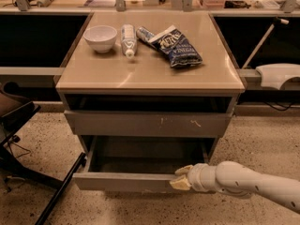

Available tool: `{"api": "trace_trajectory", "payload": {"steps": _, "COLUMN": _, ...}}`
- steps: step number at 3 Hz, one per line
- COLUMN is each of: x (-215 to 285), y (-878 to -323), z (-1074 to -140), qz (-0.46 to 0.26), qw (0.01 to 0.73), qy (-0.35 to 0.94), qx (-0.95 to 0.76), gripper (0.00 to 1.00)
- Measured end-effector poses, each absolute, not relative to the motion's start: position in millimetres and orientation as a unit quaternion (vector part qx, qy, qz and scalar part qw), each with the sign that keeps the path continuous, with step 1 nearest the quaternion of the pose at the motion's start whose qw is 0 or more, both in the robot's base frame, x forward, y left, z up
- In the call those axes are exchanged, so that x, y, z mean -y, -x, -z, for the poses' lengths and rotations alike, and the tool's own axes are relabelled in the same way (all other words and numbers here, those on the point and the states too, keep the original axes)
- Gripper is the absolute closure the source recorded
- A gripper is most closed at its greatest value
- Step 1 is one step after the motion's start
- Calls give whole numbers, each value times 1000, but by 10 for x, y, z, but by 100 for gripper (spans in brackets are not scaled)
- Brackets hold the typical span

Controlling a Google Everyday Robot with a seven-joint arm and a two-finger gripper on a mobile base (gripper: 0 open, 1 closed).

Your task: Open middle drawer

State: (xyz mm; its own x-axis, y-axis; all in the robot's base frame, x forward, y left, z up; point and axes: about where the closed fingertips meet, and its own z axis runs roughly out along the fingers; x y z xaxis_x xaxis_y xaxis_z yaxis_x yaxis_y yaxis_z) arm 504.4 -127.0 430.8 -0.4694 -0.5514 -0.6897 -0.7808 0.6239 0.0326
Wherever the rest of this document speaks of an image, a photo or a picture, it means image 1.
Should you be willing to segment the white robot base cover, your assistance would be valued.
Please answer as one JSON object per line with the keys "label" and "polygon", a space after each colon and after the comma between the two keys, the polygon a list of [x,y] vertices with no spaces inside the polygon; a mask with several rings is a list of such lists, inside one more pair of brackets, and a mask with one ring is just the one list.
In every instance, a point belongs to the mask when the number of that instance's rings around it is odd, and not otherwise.
{"label": "white robot base cover", "polygon": [[278,63],[258,66],[255,70],[261,75],[261,87],[279,90],[288,80],[300,78],[300,65]]}

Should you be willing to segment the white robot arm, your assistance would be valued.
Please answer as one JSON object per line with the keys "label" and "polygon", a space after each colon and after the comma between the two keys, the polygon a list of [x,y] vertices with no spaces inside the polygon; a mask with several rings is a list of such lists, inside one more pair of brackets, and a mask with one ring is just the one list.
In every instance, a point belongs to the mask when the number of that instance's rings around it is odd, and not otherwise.
{"label": "white robot arm", "polygon": [[255,172],[233,161],[223,161],[217,166],[187,165],[175,172],[170,185],[177,190],[192,188],[198,192],[218,192],[243,199],[257,194],[300,213],[299,181]]}

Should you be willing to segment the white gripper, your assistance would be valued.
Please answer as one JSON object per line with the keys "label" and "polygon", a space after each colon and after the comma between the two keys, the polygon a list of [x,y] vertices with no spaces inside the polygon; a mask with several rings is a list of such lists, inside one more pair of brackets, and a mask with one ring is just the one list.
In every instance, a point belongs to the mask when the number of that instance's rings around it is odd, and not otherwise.
{"label": "white gripper", "polygon": [[205,163],[198,163],[194,166],[187,165],[176,170],[175,174],[179,177],[170,181],[170,185],[174,189],[187,191],[193,188],[198,192],[216,192],[218,190],[216,166]]}

